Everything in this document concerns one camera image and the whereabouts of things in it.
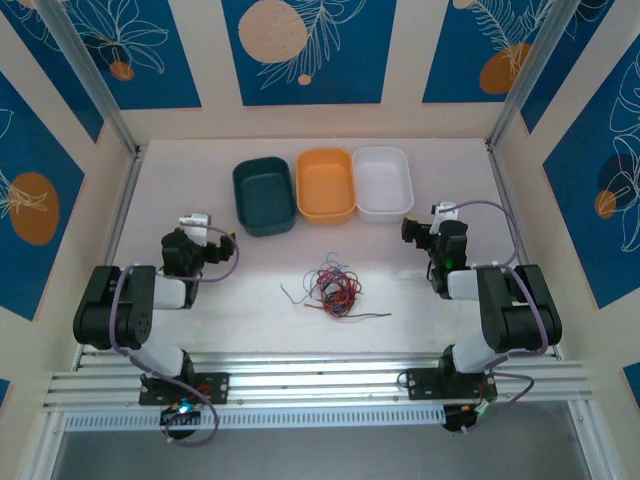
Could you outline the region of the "aluminium side rail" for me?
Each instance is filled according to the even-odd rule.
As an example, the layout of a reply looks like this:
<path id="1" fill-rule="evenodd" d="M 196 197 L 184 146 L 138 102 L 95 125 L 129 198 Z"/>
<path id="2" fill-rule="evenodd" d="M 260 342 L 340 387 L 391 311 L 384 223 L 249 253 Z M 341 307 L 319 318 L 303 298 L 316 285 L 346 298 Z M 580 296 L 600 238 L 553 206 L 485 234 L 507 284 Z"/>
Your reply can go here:
<path id="1" fill-rule="evenodd" d="M 118 247 L 121 241 L 124 226 L 126 224 L 127 216 L 129 214 L 131 202 L 135 193 L 136 185 L 139 180 L 141 168 L 145 159 L 147 145 L 141 145 L 136 147 L 135 155 L 132 157 L 129 164 L 128 171 L 125 175 L 125 182 L 122 191 L 119 193 L 118 201 L 115 209 L 115 216 L 109 229 L 107 237 L 106 250 L 104 258 L 101 261 L 102 266 L 107 266 L 108 274 L 111 274 L 111 269 L 114 266 L 114 260 L 118 251 Z M 106 311 L 106 324 L 105 333 L 109 334 L 111 317 L 114 301 L 116 300 L 116 289 L 120 275 L 122 274 L 122 268 L 118 267 L 118 275 L 115 278 L 107 276 L 106 283 L 106 296 L 100 298 L 98 305 L 105 307 Z"/>
<path id="2" fill-rule="evenodd" d="M 500 203 L 502 204 L 503 208 L 509 212 L 513 219 L 512 222 L 507 221 L 507 226 L 511 235 L 512 243 L 516 249 L 516 259 L 512 262 L 512 268 L 515 268 L 515 266 L 519 264 L 529 264 L 530 259 L 527 249 L 524 245 L 520 226 L 518 224 L 516 209 L 513 205 L 513 202 L 511 201 L 509 189 L 507 188 L 507 183 L 502 173 L 499 159 L 494 152 L 494 147 L 490 145 L 488 141 L 485 142 L 485 147 L 492 169 L 495 185 L 499 194 Z"/>

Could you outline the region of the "black controller board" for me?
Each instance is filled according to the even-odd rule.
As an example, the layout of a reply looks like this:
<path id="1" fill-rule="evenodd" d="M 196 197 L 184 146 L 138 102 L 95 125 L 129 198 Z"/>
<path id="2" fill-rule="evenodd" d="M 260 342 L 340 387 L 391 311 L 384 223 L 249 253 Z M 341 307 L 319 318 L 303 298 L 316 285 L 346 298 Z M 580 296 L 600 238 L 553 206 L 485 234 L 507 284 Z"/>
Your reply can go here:
<path id="1" fill-rule="evenodd" d="M 491 405 L 487 401 L 479 404 L 445 405 L 444 428 L 453 433 L 470 431 L 484 421 Z"/>
<path id="2" fill-rule="evenodd" d="M 199 423 L 200 417 L 201 411 L 192 404 L 174 404 L 160 413 L 160 425 L 169 427 L 195 425 Z"/>

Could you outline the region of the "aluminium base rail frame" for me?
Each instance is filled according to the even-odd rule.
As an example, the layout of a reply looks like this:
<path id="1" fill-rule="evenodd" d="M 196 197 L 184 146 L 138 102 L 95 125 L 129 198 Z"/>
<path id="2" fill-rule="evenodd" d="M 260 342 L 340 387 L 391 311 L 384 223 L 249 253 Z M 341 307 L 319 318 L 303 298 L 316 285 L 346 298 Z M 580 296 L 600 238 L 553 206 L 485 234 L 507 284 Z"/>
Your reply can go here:
<path id="1" fill-rule="evenodd" d="M 230 408 L 342 407 L 405 405 L 407 392 L 396 379 L 408 368 L 437 365 L 434 353 L 243 354 L 195 352 L 198 372 L 230 376 Z M 515 358 L 496 369 L 498 399 L 522 391 L 534 378 L 527 401 L 590 400 L 592 387 L 579 361 L 553 355 Z M 136 410 L 140 372 L 110 352 L 85 348 L 74 371 L 52 375 L 43 402 L 46 411 Z"/>

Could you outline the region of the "aluminium corner post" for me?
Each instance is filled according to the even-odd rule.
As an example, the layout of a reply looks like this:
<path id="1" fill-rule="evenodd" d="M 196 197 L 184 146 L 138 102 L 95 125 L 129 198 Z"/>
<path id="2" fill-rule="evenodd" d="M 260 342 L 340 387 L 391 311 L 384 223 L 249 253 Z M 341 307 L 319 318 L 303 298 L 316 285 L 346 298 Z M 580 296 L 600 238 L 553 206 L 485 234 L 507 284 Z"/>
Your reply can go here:
<path id="1" fill-rule="evenodd" d="M 127 154 L 132 159 L 136 159 L 140 144 L 127 126 L 117 102 L 63 6 L 57 0 L 33 0 L 33 2 L 101 117 L 109 125 L 113 135 Z"/>
<path id="2" fill-rule="evenodd" d="M 520 17 L 531 45 L 489 137 L 493 151 L 521 118 L 533 132 L 615 0 L 534 0 Z"/>

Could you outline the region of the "orange plastic bin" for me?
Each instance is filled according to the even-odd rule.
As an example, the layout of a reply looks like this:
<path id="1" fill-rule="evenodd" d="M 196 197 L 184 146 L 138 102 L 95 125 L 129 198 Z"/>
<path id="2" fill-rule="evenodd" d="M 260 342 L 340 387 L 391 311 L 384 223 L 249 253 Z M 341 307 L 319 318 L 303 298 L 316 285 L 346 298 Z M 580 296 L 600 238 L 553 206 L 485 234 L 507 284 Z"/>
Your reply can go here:
<path id="1" fill-rule="evenodd" d="M 299 213 L 311 225 L 341 225 L 356 208 L 352 158 L 341 148 L 302 152 L 296 160 L 295 185 Z"/>

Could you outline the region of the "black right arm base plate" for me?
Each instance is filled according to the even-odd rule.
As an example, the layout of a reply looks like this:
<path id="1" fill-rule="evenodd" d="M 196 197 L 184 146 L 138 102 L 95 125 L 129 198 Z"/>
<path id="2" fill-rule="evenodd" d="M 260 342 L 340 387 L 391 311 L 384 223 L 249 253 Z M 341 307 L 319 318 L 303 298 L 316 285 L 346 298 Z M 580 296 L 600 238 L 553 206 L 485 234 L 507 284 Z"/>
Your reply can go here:
<path id="1" fill-rule="evenodd" d="M 436 368 L 411 368 L 405 372 L 410 400 L 472 400 L 489 402 L 497 389 L 482 373 L 444 373 Z"/>

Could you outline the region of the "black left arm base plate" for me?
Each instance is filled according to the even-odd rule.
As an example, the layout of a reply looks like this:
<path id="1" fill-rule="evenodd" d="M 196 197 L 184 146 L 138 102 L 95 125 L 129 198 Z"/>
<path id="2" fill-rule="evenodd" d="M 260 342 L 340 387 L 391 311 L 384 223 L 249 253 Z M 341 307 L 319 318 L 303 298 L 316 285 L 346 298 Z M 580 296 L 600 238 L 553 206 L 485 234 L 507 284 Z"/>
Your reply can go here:
<path id="1" fill-rule="evenodd" d="M 203 401 L 193 393 L 164 380 L 147 377 L 145 374 L 140 377 L 140 380 L 138 403 L 142 406 L 168 406 L 183 401 L 203 404 Z M 198 390 L 213 405 L 224 405 L 227 403 L 229 380 L 228 373 L 196 372 L 189 379 L 185 379 L 184 383 Z"/>

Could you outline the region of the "white plastic bin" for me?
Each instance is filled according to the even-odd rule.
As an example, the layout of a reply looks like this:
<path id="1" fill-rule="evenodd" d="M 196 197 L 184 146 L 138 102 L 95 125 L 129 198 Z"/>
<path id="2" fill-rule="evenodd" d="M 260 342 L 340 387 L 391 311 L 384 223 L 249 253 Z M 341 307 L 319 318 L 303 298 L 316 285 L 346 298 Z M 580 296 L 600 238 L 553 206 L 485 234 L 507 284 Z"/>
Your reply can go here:
<path id="1" fill-rule="evenodd" d="M 369 223 L 401 222 L 414 206 L 407 155 L 392 146 L 369 146 L 352 155 L 359 217 Z"/>

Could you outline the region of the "dark green plastic bin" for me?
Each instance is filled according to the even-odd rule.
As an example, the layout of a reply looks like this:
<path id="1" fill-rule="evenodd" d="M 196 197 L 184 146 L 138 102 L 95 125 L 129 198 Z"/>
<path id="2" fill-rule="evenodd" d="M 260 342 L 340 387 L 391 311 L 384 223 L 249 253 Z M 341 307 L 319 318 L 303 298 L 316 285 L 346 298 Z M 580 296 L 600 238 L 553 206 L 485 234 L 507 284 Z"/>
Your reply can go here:
<path id="1" fill-rule="evenodd" d="M 288 163 L 263 157 L 237 164 L 232 172 L 236 215 L 253 237 L 285 233 L 293 228 L 297 206 Z"/>

